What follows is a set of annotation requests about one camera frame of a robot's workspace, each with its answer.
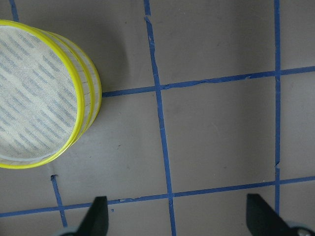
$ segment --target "blue tape line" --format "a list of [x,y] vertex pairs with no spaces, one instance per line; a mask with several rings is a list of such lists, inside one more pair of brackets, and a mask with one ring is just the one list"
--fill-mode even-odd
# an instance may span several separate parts
[[282,70],[281,75],[291,75],[291,74],[299,74],[299,73],[314,72],[314,71],[315,71],[315,66],[308,66],[308,67]]
[[62,203],[61,196],[60,196],[60,193],[59,193],[59,190],[58,190],[56,176],[52,175],[50,177],[50,180],[53,183],[53,188],[54,188],[55,196],[56,196],[56,199],[57,199],[57,204],[58,204],[58,207],[59,207],[59,212],[60,212],[61,220],[63,222],[63,226],[67,227],[68,224],[67,224],[67,220],[65,218],[64,209],[63,209],[63,203]]
[[13,16],[13,20],[16,22],[20,22],[19,20],[19,15],[18,15],[18,10],[16,8],[16,4],[14,0],[9,0],[10,5],[11,5],[11,11],[12,11],[12,16]]
[[161,90],[172,89],[172,88],[184,88],[195,86],[204,83],[225,83],[231,81],[238,81],[238,80],[245,80],[245,79],[257,79],[263,77],[270,77],[275,76],[274,71],[267,71],[267,72],[259,72],[259,73],[252,73],[252,74],[245,74],[245,75],[234,75],[234,76],[226,76],[220,78],[213,78],[213,79],[205,79],[205,80],[197,80],[197,81],[187,81],[187,82],[179,82],[173,83],[168,85],[161,85]]
[[150,8],[150,1],[149,0],[143,0],[144,3],[144,12],[146,16],[151,16],[151,8]]
[[281,122],[281,44],[280,44],[280,1],[274,0],[275,12],[275,68],[276,68],[276,135],[275,135],[275,211],[280,212],[280,122]]
[[192,195],[200,195],[200,194],[208,194],[208,193],[219,193],[219,192],[226,192],[226,191],[242,190],[242,189],[249,189],[249,188],[259,188],[259,187],[265,187],[265,186],[270,186],[274,184],[275,184],[274,181],[270,181],[270,182],[250,183],[250,184],[235,185],[235,186],[220,187],[220,188],[194,190],[194,191],[174,193],[174,197],[184,197],[184,196],[192,196]]
[[143,88],[131,88],[125,90],[118,90],[112,92],[103,92],[102,97],[114,97],[114,96],[121,96],[121,95],[128,95],[128,94],[135,94],[135,93],[142,93],[142,92],[154,92],[156,90],[155,86],[151,87],[143,87]]
[[150,56],[151,56],[151,66],[152,66],[154,84],[156,88],[157,114],[158,114],[158,123],[159,123],[163,158],[164,158],[164,169],[165,169],[165,177],[166,177],[167,194],[168,194],[168,200],[169,200],[169,215],[170,215],[170,221],[171,221],[171,230],[172,230],[172,236],[176,236],[171,171],[169,167],[168,149],[167,149],[164,115],[163,115],[162,94],[161,94],[161,87],[160,87],[159,76],[158,76],[158,65],[155,58],[156,48],[155,48],[155,42],[154,42],[153,27],[147,16],[144,19],[147,24],[148,42],[149,42]]
[[[308,181],[315,181],[315,176],[283,179],[283,180],[280,180],[280,185],[302,183],[302,182],[308,182]],[[252,184],[243,184],[243,185],[235,185],[235,186],[228,186],[228,187],[180,192],[180,193],[174,193],[173,197],[177,198],[177,197],[193,196],[193,195],[208,194],[208,193],[218,193],[218,192],[226,192],[226,191],[234,191],[234,190],[242,190],[242,189],[250,189],[250,188],[259,188],[259,187],[265,187],[265,186],[271,186],[271,185],[275,185],[275,182],[270,181],[270,182],[261,182],[261,183],[252,183]],[[161,195],[146,196],[146,197],[135,198],[135,199],[127,198],[127,199],[120,199],[120,200],[110,200],[108,201],[108,204],[114,205],[114,204],[132,203],[132,202],[141,202],[141,201],[149,201],[149,200],[168,199],[168,198],[169,198],[168,194],[161,194]],[[91,205],[92,203],[83,203],[83,204],[74,204],[74,205],[68,205],[68,206],[63,206],[63,207],[55,206],[55,207],[46,207],[46,208],[31,209],[31,210],[13,211],[13,212],[0,213],[0,218],[34,214],[34,213],[42,213],[42,212],[50,212],[50,211],[59,211],[60,208],[64,210],[87,208],[87,207],[90,207]]]

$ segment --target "round container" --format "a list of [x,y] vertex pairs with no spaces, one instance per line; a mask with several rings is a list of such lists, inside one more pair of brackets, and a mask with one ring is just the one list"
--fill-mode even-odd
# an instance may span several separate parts
[[0,167],[44,165],[92,125],[101,84],[70,40],[0,20]]

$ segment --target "floor tile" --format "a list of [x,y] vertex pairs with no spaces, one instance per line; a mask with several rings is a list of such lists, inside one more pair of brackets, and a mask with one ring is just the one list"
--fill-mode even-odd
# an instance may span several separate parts
[[315,73],[282,77],[281,178],[315,176]]
[[49,166],[26,170],[0,168],[0,213],[56,207]]
[[162,84],[275,69],[273,1],[150,4]]
[[315,181],[281,185],[280,215],[291,227],[315,231]]
[[82,47],[103,91],[154,85],[143,1],[16,0],[21,23],[63,35]]
[[0,218],[3,236],[51,236],[62,228],[59,211]]
[[273,181],[274,78],[164,90],[174,192]]
[[274,206],[273,186],[175,198],[177,235],[250,236],[246,226],[248,193],[258,193]]
[[12,21],[11,5],[9,1],[0,2],[0,19]]
[[[66,210],[69,226],[78,226],[87,208]],[[109,205],[108,236],[171,236],[168,200]]]
[[315,1],[280,1],[282,69],[314,66]]
[[155,93],[103,99],[92,127],[52,165],[66,205],[166,193]]

